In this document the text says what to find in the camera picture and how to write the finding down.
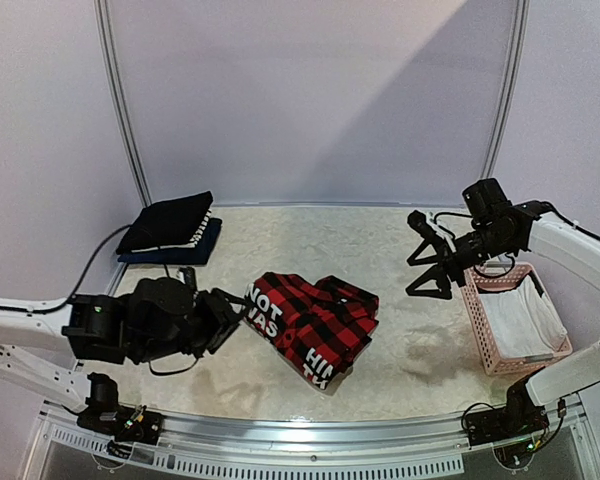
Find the red black plaid shirt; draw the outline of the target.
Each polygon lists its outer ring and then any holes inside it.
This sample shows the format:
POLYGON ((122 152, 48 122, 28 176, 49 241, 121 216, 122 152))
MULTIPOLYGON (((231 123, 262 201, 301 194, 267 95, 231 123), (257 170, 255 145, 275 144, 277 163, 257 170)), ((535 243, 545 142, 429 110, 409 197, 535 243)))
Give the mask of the red black plaid shirt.
POLYGON ((267 272, 244 299, 243 320, 322 391, 353 366, 379 324, 379 297, 336 276, 310 283, 267 272))

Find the white cloth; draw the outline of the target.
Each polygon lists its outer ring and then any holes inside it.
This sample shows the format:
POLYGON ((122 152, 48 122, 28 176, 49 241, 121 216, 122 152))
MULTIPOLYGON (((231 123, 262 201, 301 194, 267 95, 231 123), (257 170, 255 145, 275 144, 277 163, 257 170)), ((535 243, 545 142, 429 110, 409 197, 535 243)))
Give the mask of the white cloth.
POLYGON ((477 290, 503 358, 555 354, 567 339, 567 330, 533 271, 504 291, 477 290))

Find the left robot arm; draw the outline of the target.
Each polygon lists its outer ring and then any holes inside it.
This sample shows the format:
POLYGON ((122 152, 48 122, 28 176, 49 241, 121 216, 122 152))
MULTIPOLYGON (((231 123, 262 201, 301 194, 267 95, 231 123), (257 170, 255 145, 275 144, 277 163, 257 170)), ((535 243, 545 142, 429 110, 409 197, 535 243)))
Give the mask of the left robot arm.
POLYGON ((0 379, 80 412, 95 381, 35 350, 116 365, 171 355, 200 359, 232 335, 245 305, 223 290, 199 291, 167 277, 143 279, 119 297, 74 294, 52 306, 0 298, 0 379))

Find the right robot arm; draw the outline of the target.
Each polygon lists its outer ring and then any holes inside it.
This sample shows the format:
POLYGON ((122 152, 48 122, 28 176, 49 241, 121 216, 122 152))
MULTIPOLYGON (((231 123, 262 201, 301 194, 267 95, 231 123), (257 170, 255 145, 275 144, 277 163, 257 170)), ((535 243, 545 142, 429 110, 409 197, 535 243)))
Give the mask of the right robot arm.
MULTIPOLYGON (((494 178, 482 179, 464 189, 463 200, 471 229, 462 236, 446 232, 434 214, 414 210, 407 225, 421 238, 420 250, 432 249, 429 257, 414 251, 407 262, 425 271, 406 288, 414 297, 449 300, 451 286, 464 286, 465 273, 487 260, 505 254, 535 255, 547 266, 550 283, 565 294, 560 309, 575 307, 592 317, 600 313, 600 236, 563 215, 552 203, 527 200, 513 203, 494 178), (594 299, 576 307, 585 294, 594 299)), ((600 334, 600 322, 594 324, 600 334)), ((532 424, 535 407, 544 407, 600 383, 600 338, 564 360, 544 367, 522 381, 518 393, 497 415, 497 427, 517 436, 532 424)))

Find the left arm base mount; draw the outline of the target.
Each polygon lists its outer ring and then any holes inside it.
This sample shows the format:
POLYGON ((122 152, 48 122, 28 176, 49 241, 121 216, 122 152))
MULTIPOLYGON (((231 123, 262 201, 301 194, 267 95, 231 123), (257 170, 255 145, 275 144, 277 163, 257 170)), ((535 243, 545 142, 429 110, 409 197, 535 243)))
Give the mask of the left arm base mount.
POLYGON ((120 404, 118 385, 105 374, 90 373, 87 380, 90 393, 86 408, 77 416, 79 427, 108 435, 115 442, 158 443, 164 415, 149 410, 146 405, 128 407, 120 404))

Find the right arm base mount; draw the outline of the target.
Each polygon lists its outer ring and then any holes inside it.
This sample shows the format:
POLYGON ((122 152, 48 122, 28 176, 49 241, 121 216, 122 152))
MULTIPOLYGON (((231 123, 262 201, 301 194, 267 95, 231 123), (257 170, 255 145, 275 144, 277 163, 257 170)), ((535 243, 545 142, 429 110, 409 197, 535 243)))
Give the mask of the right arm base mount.
POLYGON ((565 398, 557 400, 558 426, 549 433, 549 418, 544 406, 530 400, 509 399, 504 407, 494 407, 484 402, 470 405, 462 414, 460 425, 471 446, 497 442, 541 430, 538 439, 531 439, 526 452, 535 453, 548 445, 561 430, 566 417, 565 398))

